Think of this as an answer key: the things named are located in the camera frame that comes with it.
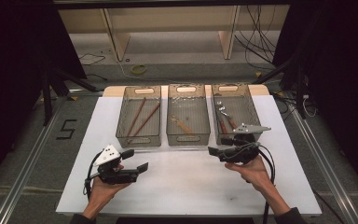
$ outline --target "white table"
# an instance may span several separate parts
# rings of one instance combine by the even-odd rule
[[[289,206],[298,207],[302,215],[320,215],[321,209],[272,96],[256,95],[253,99],[261,124],[272,129],[262,133],[258,141],[269,149],[275,160],[277,189]],[[121,101],[121,97],[98,100],[57,207],[58,213],[82,213],[88,202],[83,195],[84,179],[92,159],[109,144],[122,150],[115,138]],[[209,146],[217,147],[210,98],[208,110],[211,122]],[[149,162],[149,167],[139,175],[136,183],[119,192],[101,214],[117,217],[262,216],[265,205],[262,195],[238,173],[229,171],[224,163],[210,156],[207,147],[168,146],[166,111],[167,96],[163,95],[161,147],[136,148],[135,155],[122,162],[130,169],[145,162]]]

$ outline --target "wooden stick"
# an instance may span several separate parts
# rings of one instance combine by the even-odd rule
[[[142,108],[144,107],[145,101],[146,101],[146,97],[144,97],[144,99],[142,100],[141,105],[139,106],[138,111],[136,112],[136,115],[132,120],[132,124],[131,124],[131,126],[129,128],[129,131],[127,132],[127,136],[130,136],[130,133],[131,133],[132,128],[133,128],[133,125],[135,124],[135,121],[138,119],[138,116],[141,113]]]
[[[157,109],[159,108],[160,103],[158,102],[158,104],[156,105],[156,107],[152,110],[152,112],[149,114],[149,116],[145,119],[145,121],[141,124],[141,126],[138,128],[138,130],[136,130],[135,134],[132,136],[136,136],[136,134],[138,134],[139,131],[141,131],[141,129],[145,126],[145,124],[150,120],[150,118],[154,115],[154,113],[156,113]]]

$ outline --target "hand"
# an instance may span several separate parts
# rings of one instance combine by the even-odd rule
[[[124,168],[121,164],[118,166],[121,170]],[[89,196],[89,204],[83,212],[83,216],[90,220],[97,217],[98,213],[113,199],[121,189],[126,188],[128,184],[105,184],[100,177],[95,177],[92,183],[91,195]]]
[[[254,160],[243,165],[226,163],[225,166],[229,170],[240,173],[242,179],[252,183],[254,188],[258,191],[263,190],[266,185],[272,185],[269,180],[269,173],[267,173],[266,166],[264,165],[261,156],[257,156]]]

